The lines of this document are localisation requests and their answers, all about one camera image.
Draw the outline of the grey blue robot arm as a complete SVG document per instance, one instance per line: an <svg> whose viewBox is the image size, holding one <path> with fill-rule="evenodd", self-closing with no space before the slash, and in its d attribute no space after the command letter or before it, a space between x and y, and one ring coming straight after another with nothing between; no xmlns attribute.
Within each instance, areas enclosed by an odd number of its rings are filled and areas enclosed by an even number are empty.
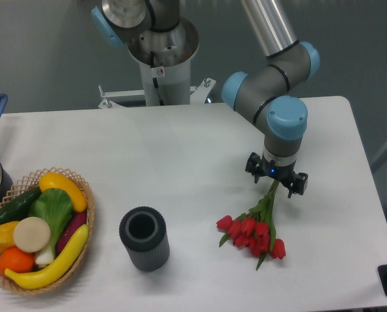
<svg viewBox="0 0 387 312"><path fill-rule="evenodd" d="M319 53L297 38L278 1L241 4L268 63L254 75L233 73L221 96L264 135L262 154L251 154L245 170L301 195L308 175L294 167L308 109L289 91L318 70ZM181 16L179 1L101 1L91 16L106 41L127 46L138 62L148 106L192 103L190 62L199 39L194 25Z"/></svg>

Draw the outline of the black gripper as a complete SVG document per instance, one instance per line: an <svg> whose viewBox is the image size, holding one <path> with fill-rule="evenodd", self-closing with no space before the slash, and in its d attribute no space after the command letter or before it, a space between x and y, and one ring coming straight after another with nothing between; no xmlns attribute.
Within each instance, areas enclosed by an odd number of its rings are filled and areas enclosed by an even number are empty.
<svg viewBox="0 0 387 312"><path fill-rule="evenodd" d="M250 173L257 183L260 177L270 177L279 181L283 186L288 188L288 198L298 194L302 196L308 184L308 174L294 172L296 159L291 162L285 157L273 158L266 154L260 157L257 153L252 152L247 160L245 172Z"/></svg>

